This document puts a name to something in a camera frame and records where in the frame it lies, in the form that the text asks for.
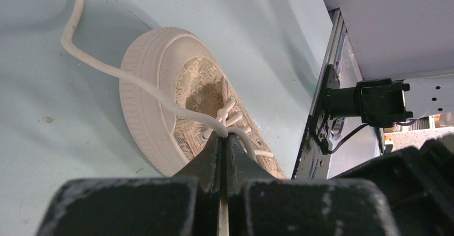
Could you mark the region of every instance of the shoe sole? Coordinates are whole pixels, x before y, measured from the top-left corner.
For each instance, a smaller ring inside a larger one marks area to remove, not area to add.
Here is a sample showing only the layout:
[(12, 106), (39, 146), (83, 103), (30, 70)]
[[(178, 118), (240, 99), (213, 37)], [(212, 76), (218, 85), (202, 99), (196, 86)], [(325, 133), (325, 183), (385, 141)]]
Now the shoe sole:
[[(121, 69), (148, 80), (175, 99), (178, 74), (196, 56), (217, 64), (195, 35), (164, 27), (139, 36), (126, 51)], [(175, 115), (133, 83), (120, 79), (119, 88), (123, 114), (136, 144), (163, 175), (174, 175), (189, 162), (173, 137)]]

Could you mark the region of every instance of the beige shoe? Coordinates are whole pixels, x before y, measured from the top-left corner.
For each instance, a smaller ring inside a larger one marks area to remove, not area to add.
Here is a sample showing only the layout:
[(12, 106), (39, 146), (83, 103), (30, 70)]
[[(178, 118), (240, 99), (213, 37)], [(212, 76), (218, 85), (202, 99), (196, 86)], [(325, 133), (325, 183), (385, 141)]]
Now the beige shoe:
[[(285, 179), (216, 59), (195, 35), (171, 27), (152, 30), (128, 48), (122, 70), (157, 85), (183, 108), (218, 118), (226, 126), (243, 128), (254, 144), (258, 163), (273, 176)], [(125, 80), (120, 80), (120, 99), (136, 143), (165, 176), (172, 176), (192, 160), (212, 132), (201, 123), (176, 117)], [(220, 109), (228, 110), (226, 119), (218, 116)]]

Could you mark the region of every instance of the white table surface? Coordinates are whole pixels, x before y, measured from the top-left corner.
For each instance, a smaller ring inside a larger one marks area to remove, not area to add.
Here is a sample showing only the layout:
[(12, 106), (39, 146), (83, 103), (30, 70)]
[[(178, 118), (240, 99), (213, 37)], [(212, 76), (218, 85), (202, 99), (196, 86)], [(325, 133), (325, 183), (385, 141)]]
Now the white table surface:
[[(124, 122), (118, 80), (60, 45), (74, 0), (0, 0), (0, 234), (31, 235), (65, 181), (159, 176)], [(331, 31), (323, 0), (86, 0), (74, 42), (119, 67), (159, 26), (212, 50), (290, 176)]]

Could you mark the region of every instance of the shoelace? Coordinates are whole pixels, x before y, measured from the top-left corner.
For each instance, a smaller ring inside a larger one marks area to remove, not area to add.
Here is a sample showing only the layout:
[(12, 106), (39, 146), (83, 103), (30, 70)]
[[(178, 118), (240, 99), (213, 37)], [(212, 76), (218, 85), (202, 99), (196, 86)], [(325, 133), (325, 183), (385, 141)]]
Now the shoelace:
[[(241, 119), (243, 119), (242, 113), (235, 113), (231, 118), (227, 119), (229, 117), (229, 111), (235, 106), (235, 103), (236, 103), (235, 99), (233, 97), (230, 97), (227, 104), (216, 112), (216, 120), (218, 120), (220, 123), (222, 123), (227, 128), (232, 126), (234, 123), (240, 121)], [(250, 126), (245, 126), (245, 127), (241, 128), (241, 130), (243, 130), (243, 132), (246, 134), (248, 134), (252, 131)], [(212, 128), (206, 129), (200, 135), (201, 140), (203, 142), (208, 141), (208, 138), (210, 137), (212, 132), (213, 132)], [(254, 152), (256, 155), (265, 156), (265, 157), (274, 157), (273, 153), (265, 151), (265, 150), (254, 149)]]
[(89, 54), (83, 52), (79, 48), (77, 48), (72, 42), (72, 36), (74, 35), (74, 31), (79, 23), (80, 17), (82, 16), (83, 9), (84, 0), (75, 0), (74, 10), (62, 33), (62, 46), (69, 54), (101, 72), (136, 84), (137, 86), (148, 92), (151, 96), (155, 97), (161, 103), (161, 105), (163, 105), (170, 112), (174, 113), (176, 116), (184, 117), (186, 119), (197, 121), (204, 125), (207, 125), (208, 127), (212, 128), (222, 138), (226, 138), (227, 136), (229, 136), (229, 133), (234, 133), (238, 135), (238, 137), (243, 142), (249, 157), (257, 161), (254, 152), (254, 144), (252, 144), (252, 141), (248, 138), (246, 133), (240, 128), (233, 126), (226, 128), (218, 120), (207, 114), (187, 110), (178, 105), (177, 103), (175, 103), (174, 101), (172, 101), (171, 99), (169, 99), (165, 93), (163, 93), (161, 90), (159, 90), (155, 85), (151, 84), (150, 82), (140, 77), (136, 77), (135, 75), (123, 71), (119, 68), (103, 63), (97, 60), (96, 58), (90, 56)]

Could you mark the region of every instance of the scratch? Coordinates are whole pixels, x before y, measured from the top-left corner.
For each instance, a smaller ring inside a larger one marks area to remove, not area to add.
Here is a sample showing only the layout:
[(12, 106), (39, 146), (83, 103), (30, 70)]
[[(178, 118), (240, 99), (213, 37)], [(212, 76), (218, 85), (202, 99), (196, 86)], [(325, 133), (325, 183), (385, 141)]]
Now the scratch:
[(125, 5), (123, 5), (123, 3), (119, 2), (118, 0), (114, 0), (116, 2), (118, 2), (122, 7), (124, 7), (126, 10), (128, 10), (133, 16), (135, 16), (135, 18), (137, 18), (140, 22), (142, 22), (142, 24), (144, 24), (146, 27), (148, 27), (148, 29), (152, 29), (151, 27), (149, 27), (145, 22), (142, 21), (142, 19), (140, 19), (138, 16), (136, 16), (134, 13), (132, 13), (132, 11), (130, 9), (128, 9)]

